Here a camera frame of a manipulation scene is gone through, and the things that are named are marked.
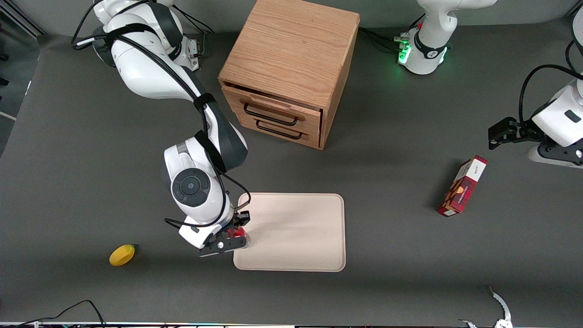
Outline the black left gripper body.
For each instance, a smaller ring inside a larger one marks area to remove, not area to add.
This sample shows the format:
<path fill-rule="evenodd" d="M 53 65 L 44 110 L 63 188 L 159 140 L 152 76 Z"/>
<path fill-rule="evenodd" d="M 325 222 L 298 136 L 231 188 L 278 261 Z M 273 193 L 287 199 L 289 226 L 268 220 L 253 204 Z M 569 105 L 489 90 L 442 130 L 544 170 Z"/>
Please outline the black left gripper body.
<path fill-rule="evenodd" d="M 510 126 L 509 140 L 511 143 L 543 143 L 545 141 L 545 133 L 532 120 L 512 120 Z"/>

